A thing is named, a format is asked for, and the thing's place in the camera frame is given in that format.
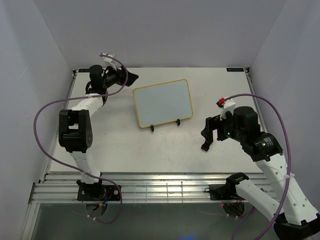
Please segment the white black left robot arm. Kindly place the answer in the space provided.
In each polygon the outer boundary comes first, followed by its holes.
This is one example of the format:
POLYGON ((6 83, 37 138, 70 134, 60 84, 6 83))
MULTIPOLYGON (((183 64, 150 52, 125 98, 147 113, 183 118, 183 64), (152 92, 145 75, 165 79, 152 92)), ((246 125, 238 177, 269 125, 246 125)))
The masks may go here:
POLYGON ((113 85, 129 87, 139 76, 123 67, 103 68, 98 64, 92 65, 86 72, 89 73, 89 82, 85 86, 86 99, 59 112, 58 142, 75 160, 76 167, 83 170, 81 179, 76 181, 80 200, 88 197, 91 201, 104 201, 108 192, 103 181, 95 178, 101 177, 102 173, 89 151, 94 140, 91 116, 105 105, 108 88, 113 85))

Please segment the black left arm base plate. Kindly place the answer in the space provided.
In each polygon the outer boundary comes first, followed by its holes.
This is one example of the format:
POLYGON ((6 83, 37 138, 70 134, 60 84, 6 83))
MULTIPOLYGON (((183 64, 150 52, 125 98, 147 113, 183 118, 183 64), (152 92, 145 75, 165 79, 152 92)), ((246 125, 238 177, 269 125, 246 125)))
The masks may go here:
POLYGON ((78 182, 76 200, 81 202, 120 201, 120 191, 115 185, 102 183, 86 184, 78 182))

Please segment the yellow framed small whiteboard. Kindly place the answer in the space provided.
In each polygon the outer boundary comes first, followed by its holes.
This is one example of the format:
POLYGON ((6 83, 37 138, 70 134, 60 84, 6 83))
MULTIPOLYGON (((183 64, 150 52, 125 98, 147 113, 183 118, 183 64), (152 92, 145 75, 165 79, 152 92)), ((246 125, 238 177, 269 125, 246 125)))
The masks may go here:
POLYGON ((193 117, 189 83, 186 79, 163 82, 132 90, 138 125, 142 129, 176 123, 193 117))

